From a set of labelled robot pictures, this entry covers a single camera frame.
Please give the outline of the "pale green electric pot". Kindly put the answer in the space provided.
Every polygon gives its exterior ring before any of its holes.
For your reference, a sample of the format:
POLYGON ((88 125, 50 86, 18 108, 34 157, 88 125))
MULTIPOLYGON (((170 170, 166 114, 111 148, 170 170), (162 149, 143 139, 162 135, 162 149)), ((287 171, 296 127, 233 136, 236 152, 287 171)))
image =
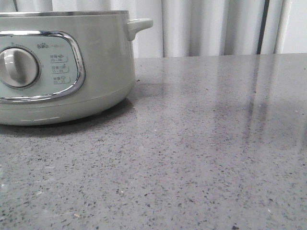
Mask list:
POLYGON ((135 82, 132 41, 152 25, 127 11, 1 13, 0 52, 21 48, 39 65, 26 87, 0 81, 1 124, 67 122, 118 104, 135 82))

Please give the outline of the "grey pot control knob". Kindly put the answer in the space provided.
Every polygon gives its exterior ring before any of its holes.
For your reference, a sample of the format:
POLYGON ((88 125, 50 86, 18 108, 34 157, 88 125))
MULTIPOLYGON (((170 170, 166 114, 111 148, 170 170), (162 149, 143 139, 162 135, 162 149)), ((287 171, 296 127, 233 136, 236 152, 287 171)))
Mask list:
POLYGON ((39 65, 28 51, 12 47, 0 53, 0 81, 4 84, 22 88, 32 84, 39 76, 39 65))

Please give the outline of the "white pleated curtain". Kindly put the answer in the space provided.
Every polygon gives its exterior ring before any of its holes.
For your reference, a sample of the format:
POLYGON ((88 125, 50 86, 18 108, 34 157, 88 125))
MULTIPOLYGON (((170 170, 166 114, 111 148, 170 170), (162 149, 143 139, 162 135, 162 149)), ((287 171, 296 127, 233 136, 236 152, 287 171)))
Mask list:
POLYGON ((2 12, 127 10, 153 27, 137 58, 305 53, 304 0, 3 0, 2 12))

